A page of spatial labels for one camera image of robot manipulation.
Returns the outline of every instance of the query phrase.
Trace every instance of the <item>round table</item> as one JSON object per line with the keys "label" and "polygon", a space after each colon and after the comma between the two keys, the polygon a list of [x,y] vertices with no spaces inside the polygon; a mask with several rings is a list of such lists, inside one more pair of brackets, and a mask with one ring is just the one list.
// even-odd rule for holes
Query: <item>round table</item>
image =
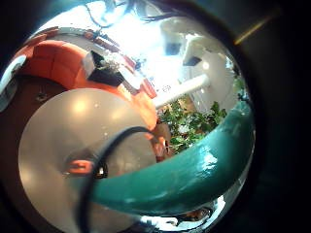
{"label": "round table", "polygon": [[[64,162],[71,154],[96,153],[128,126],[146,126],[127,102],[109,92],[80,88],[46,102],[26,124],[18,149],[19,175],[31,204],[49,223],[64,232],[79,232],[74,212],[79,192],[66,181]],[[107,160],[108,177],[156,163],[144,134],[125,140]],[[118,232],[138,216],[121,214],[92,204],[91,227]]]}

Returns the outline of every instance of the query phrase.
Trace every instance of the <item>green tube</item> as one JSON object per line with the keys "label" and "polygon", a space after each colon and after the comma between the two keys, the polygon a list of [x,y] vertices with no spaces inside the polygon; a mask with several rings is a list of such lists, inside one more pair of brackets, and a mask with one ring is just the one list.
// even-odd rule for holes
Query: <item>green tube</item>
{"label": "green tube", "polygon": [[96,182],[92,201],[146,216],[195,210],[236,182],[254,140],[251,109],[238,102],[215,130],[191,148],[140,171]]}

